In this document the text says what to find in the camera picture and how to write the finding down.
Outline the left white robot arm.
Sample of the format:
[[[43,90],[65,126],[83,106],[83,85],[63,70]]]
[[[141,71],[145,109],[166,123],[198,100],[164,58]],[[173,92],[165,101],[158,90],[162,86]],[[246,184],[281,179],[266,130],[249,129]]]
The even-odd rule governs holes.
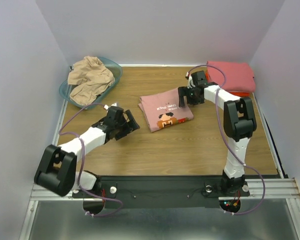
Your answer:
[[[98,177],[90,172],[77,172],[77,162],[84,163],[84,157],[108,141],[119,140],[140,126],[130,110],[112,105],[106,116],[101,118],[81,135],[74,133],[71,141],[47,146],[34,175],[34,183],[64,197],[72,190],[84,188],[90,191],[97,187]]]

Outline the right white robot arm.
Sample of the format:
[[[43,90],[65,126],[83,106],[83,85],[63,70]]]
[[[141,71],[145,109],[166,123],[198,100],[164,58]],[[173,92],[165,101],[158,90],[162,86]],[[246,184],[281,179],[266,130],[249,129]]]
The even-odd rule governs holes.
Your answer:
[[[220,188],[223,193],[236,192],[245,186],[245,157],[248,143],[257,128],[253,103],[250,97],[239,97],[209,82],[205,72],[187,72],[187,86],[177,89],[179,107],[199,105],[205,100],[215,104],[216,112],[223,110],[223,121],[217,115],[222,139],[228,149]]]

